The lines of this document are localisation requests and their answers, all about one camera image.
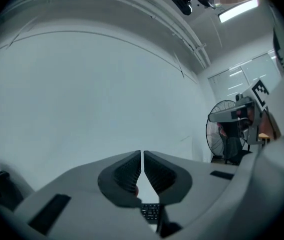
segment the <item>black cable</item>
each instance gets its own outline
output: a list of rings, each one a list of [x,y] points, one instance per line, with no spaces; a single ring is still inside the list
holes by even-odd
[[[270,122],[270,124],[271,124],[272,130],[273,130],[274,139],[277,140],[277,134],[276,134],[276,131],[275,131],[275,129],[274,129],[274,126],[273,126],[271,117],[270,117],[270,115],[269,115],[269,112],[268,112],[268,110],[266,110],[266,109],[264,110],[264,112],[266,113],[266,115],[267,115],[267,117],[268,117],[268,120],[269,120],[269,122]]]

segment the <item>desk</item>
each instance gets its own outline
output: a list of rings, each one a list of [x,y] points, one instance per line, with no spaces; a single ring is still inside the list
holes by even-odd
[[[264,134],[264,133],[259,134],[258,138],[260,138],[264,142],[262,144],[262,147],[264,147],[266,145],[266,142],[267,142],[267,144],[269,142],[271,142],[271,138],[268,135]]]

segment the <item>ceiling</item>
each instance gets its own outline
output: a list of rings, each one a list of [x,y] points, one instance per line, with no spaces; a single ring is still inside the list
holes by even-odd
[[[217,9],[204,8],[197,0],[192,0],[193,12],[183,15],[171,0],[163,0],[170,5],[190,25],[202,43],[211,60],[269,34],[273,30],[272,15],[266,2],[260,2],[258,8],[243,13],[227,22],[221,23],[218,14],[230,7]]]

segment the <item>keyboard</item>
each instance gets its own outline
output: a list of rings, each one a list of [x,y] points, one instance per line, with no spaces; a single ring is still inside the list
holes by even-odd
[[[159,210],[159,203],[143,203],[141,212],[149,224],[157,224]]]

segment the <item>window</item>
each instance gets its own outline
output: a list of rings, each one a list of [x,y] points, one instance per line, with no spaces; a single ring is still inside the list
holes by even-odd
[[[257,79],[262,79],[271,92],[281,79],[275,58],[274,54],[267,53],[209,78],[216,101],[235,101],[236,94],[245,91]]]

